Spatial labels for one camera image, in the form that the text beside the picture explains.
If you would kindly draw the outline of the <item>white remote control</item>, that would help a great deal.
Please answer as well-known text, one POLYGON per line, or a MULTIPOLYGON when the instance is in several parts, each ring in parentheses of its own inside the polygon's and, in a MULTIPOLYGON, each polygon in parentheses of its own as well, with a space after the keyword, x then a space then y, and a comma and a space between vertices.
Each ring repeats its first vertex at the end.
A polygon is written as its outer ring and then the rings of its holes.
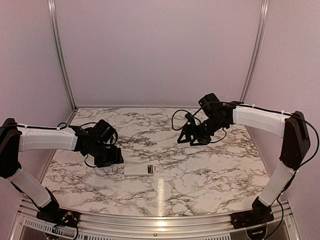
POLYGON ((126 165, 124 167, 124 175, 129 177, 143 177, 154 175, 155 168, 153 167, 153 174, 148 174, 147 165, 151 164, 126 165))

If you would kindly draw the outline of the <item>white battery compartment cover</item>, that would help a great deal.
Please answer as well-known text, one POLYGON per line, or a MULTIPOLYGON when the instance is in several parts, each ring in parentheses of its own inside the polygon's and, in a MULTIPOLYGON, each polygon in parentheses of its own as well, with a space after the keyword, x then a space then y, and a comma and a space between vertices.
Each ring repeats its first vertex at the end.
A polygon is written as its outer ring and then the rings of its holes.
POLYGON ((185 164, 189 167, 192 167, 195 163, 196 163, 196 160, 194 158, 189 158, 185 164))

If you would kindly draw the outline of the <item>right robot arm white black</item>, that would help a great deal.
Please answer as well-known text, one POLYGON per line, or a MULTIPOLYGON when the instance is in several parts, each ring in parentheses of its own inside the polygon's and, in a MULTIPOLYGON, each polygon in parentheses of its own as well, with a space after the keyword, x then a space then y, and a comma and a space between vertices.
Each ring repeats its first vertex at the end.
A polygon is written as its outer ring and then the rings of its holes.
POLYGON ((266 143, 256 138, 253 142, 270 179, 252 202, 251 208, 233 213, 231 219, 234 223, 243 221, 252 224, 268 219, 272 215, 272 205, 288 190, 298 170, 314 157, 307 157, 312 145, 309 131, 314 127, 300 111, 269 110, 240 101, 225 102, 206 96, 198 103, 199 111, 204 113, 206 119, 201 120, 196 113, 185 110, 186 122, 177 128, 180 132, 178 144, 216 144, 213 140, 215 133, 226 131, 231 126, 245 127, 250 137, 255 133, 266 137, 266 143))

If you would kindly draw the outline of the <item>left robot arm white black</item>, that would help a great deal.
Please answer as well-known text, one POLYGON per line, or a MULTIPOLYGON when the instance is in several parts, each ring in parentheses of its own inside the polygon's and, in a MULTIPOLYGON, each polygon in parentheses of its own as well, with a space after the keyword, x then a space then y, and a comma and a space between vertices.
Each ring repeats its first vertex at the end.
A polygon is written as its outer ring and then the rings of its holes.
POLYGON ((84 128, 31 126, 7 118, 0 127, 0 176, 32 201, 38 208, 39 219, 75 226, 79 213, 60 208, 51 191, 22 168, 19 153, 50 149, 79 152, 84 157, 93 157, 95 168, 103 168, 124 163, 117 140, 117 131, 103 119, 84 128))

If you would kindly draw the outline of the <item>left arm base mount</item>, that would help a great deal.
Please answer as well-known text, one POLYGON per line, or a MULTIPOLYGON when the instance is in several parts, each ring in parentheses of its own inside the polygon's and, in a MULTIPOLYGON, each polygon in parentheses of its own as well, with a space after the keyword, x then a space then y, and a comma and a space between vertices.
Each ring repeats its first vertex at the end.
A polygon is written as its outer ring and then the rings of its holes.
POLYGON ((76 228, 78 226, 80 215, 81 214, 78 211, 59 208, 57 211, 51 213, 38 211, 36 218, 53 223, 57 226, 76 228))

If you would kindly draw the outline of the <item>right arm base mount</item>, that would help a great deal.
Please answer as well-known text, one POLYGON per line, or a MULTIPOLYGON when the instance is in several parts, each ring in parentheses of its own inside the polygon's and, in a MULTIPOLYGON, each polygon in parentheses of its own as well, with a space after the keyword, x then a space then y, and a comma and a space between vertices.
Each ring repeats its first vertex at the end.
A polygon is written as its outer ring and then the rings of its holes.
POLYGON ((230 219, 233 228, 236 230, 263 225, 267 222, 273 221, 275 218, 272 211, 265 214, 255 214, 252 210, 247 210, 232 213, 230 215, 230 219))

